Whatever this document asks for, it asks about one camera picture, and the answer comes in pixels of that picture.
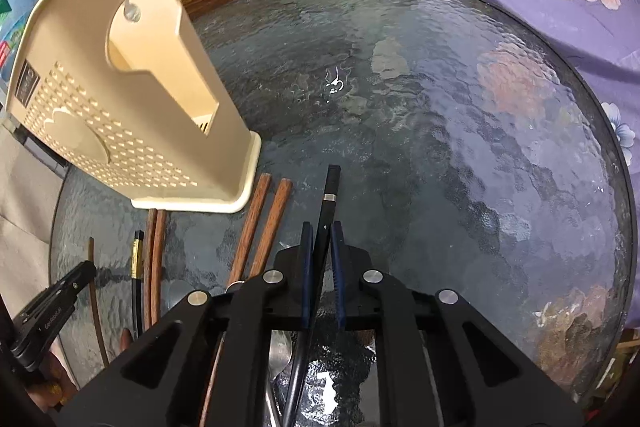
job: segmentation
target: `metal spoon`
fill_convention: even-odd
[[[280,427],[280,416],[278,415],[276,397],[273,394],[272,381],[283,372],[287,365],[289,365],[292,352],[293,347],[291,344],[291,335],[287,331],[271,331],[271,344],[269,346],[269,373],[267,374],[267,382],[264,391],[264,399],[267,403],[267,411],[269,412],[271,427]]]

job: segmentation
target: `metal screw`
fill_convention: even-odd
[[[458,302],[458,294],[453,290],[442,290],[438,293],[438,299],[445,304],[455,304]]]
[[[362,274],[362,278],[370,283],[377,283],[382,281],[382,273],[378,270],[367,270]]]
[[[200,290],[191,292],[187,297],[187,301],[191,306],[202,306],[207,302],[207,294]]]
[[[277,284],[284,279],[284,275],[278,270],[269,270],[262,278],[267,284]]]

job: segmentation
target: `glass table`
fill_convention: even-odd
[[[409,288],[457,290],[575,400],[588,395],[630,297],[633,196],[600,104],[542,38],[479,0],[236,0],[194,24],[262,137],[258,172],[294,182],[270,262],[317,222],[339,164],[347,243]],[[191,289],[224,291],[245,211],[170,214],[163,311]],[[145,221],[70,170],[51,278],[95,237],[112,357],[131,327],[130,244]],[[337,331],[333,299],[329,265],[298,421],[375,424],[372,339]],[[86,293],[77,308],[61,338],[82,385],[101,361]]]

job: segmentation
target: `hand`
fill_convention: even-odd
[[[45,369],[48,369],[51,380],[31,386],[27,393],[40,410],[47,412],[58,404],[64,405],[78,390],[60,360],[52,353],[47,353],[43,364]]]

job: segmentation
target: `black label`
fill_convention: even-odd
[[[40,75],[25,60],[20,72],[20,79],[18,79],[18,87],[15,89],[15,98],[20,100],[24,107],[27,107],[39,81]]]

